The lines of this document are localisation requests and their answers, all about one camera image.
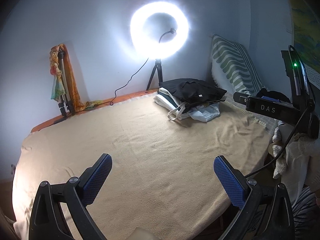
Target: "striped fabric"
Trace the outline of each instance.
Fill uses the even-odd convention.
[[[320,210],[316,205],[316,194],[305,187],[297,203],[292,207],[295,238],[303,239],[319,218]]]
[[[223,77],[231,84],[229,93],[256,95],[263,85],[245,47],[221,36],[212,36],[212,77],[224,88]]]

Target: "mattress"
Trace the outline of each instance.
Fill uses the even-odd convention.
[[[159,238],[192,239],[230,205],[212,169],[218,155],[247,174],[260,167],[271,135],[267,124],[229,102],[208,123],[170,121],[153,97],[114,104],[31,133],[21,147],[12,203],[14,228],[28,239],[33,200],[41,181],[65,183],[102,153],[113,168],[87,206],[109,240],[126,239],[136,227]],[[81,239],[62,205],[75,239]]]

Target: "blue gripper pad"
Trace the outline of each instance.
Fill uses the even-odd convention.
[[[268,101],[272,101],[272,102],[280,102],[279,99],[274,99],[274,98],[270,98],[270,97],[266,97],[266,96],[263,96],[262,99],[265,99],[265,100],[268,100]]]
[[[240,209],[243,208],[246,200],[245,189],[220,156],[214,159],[213,170],[228,194],[231,203]]]
[[[109,175],[111,168],[112,158],[109,154],[106,154],[83,186],[83,195],[81,198],[83,206],[93,203],[103,183]]]

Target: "green striped blanket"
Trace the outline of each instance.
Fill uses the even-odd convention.
[[[221,36],[212,36],[212,77],[229,93],[256,95],[263,85],[245,47]]]

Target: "ring light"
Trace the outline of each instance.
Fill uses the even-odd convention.
[[[145,21],[155,13],[166,13],[176,20],[177,34],[171,41],[158,43],[143,32]],[[135,49],[153,59],[169,57],[177,52],[188,37],[188,30],[188,21],[183,12],[168,2],[154,2],[141,7],[134,13],[130,23],[130,33]]]

